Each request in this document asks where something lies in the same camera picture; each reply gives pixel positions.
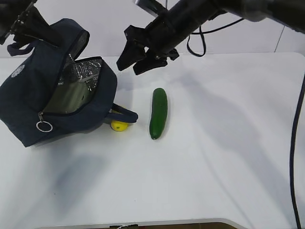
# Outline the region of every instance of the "cucumber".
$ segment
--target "cucumber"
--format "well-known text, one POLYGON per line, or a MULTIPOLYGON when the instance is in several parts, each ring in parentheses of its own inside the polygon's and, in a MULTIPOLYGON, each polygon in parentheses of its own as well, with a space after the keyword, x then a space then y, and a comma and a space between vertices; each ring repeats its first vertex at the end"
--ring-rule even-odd
POLYGON ((168 111, 167 95, 164 89, 157 88, 152 96, 152 118, 149 132, 153 140, 161 137, 165 128, 168 111))

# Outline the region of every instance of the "white table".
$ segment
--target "white table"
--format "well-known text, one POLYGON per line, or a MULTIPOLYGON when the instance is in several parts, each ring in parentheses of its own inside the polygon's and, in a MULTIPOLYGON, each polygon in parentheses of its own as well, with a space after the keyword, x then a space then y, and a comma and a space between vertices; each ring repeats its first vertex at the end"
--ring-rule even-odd
MULTIPOLYGON (((105 60, 116 69, 117 58, 105 60)), ((22 61, 0 59, 0 80, 22 61)), ((288 159, 304 69, 296 53, 182 55, 140 76, 118 73, 115 101, 140 117, 126 132, 103 125, 24 148, 1 123, 0 228, 211 221, 294 228, 288 159), (167 91, 170 112, 163 138, 153 141, 157 87, 167 91)), ((304 115, 295 164, 303 225, 304 115)))

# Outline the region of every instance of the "silver insulated lining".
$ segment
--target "silver insulated lining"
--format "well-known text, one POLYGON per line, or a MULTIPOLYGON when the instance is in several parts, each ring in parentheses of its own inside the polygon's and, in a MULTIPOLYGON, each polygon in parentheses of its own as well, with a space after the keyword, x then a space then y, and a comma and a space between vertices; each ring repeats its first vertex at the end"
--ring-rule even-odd
POLYGON ((66 60, 66 64, 64 66, 58 85, 73 82, 86 82, 88 89, 91 92, 95 91, 99 79, 99 73, 102 67, 102 60, 85 60, 81 62, 75 62, 74 60, 76 55, 86 44, 87 39, 88 34, 84 33, 80 37, 78 43, 71 50, 66 60))

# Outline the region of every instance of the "lemon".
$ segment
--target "lemon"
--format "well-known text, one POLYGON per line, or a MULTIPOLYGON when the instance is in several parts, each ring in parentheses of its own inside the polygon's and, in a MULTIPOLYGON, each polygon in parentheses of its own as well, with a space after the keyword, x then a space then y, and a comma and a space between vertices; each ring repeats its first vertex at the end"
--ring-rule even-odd
POLYGON ((123 123, 123 122, 120 122, 120 121, 113 120, 111 122, 111 128, 114 131, 122 132, 122 131, 124 131, 128 128, 128 123, 123 123))

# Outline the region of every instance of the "metal key ring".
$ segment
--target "metal key ring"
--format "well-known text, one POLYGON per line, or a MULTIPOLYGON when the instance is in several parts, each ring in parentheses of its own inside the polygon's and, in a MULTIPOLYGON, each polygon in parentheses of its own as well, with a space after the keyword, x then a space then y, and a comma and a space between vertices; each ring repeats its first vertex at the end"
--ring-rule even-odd
POLYGON ((53 130, 53 126, 52 126, 52 124, 51 123, 48 123, 48 122, 45 122, 45 121, 40 121, 40 122, 38 122, 37 124, 36 124, 36 127, 37 127, 37 129, 39 130, 39 131, 41 131, 41 132, 44 132, 44 133, 49 133, 49 132, 51 132, 52 130, 53 130), (42 130, 40 127, 39 127, 39 124, 48 124, 49 126, 50 126, 50 130, 42 130))

